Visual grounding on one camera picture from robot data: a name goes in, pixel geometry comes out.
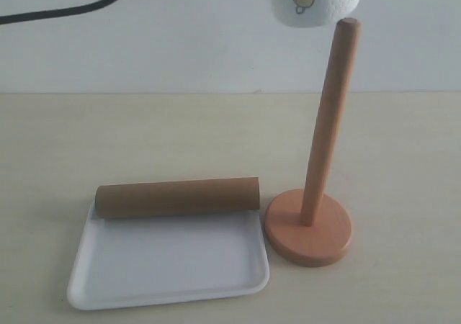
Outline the brown cardboard tube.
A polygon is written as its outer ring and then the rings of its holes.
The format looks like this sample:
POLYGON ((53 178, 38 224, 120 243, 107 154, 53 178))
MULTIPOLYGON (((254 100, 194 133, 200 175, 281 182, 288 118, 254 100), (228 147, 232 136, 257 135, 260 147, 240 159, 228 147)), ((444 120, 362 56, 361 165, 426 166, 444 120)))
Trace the brown cardboard tube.
POLYGON ((99 186, 94 209, 98 217, 205 215, 260 208, 257 177, 200 179, 99 186))

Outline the wooden paper towel holder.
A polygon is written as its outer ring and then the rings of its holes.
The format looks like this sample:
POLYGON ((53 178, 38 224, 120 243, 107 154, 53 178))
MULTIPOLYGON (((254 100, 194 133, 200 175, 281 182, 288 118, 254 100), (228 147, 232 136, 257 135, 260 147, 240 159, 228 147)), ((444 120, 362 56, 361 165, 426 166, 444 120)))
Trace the wooden paper towel holder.
POLYGON ((352 239, 348 212, 325 193, 346 94, 352 77, 361 24, 336 23, 313 133, 305 186, 276 196, 264 228, 273 249, 295 264, 327 266, 342 259, 352 239))

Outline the white rectangular plastic tray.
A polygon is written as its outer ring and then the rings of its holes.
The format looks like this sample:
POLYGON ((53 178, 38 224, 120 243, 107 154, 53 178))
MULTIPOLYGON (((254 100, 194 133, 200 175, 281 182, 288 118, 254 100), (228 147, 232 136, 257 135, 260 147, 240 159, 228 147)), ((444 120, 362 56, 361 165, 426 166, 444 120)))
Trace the white rectangular plastic tray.
POLYGON ((268 281, 256 211, 105 220, 89 210, 67 298, 106 310, 254 294, 268 281))

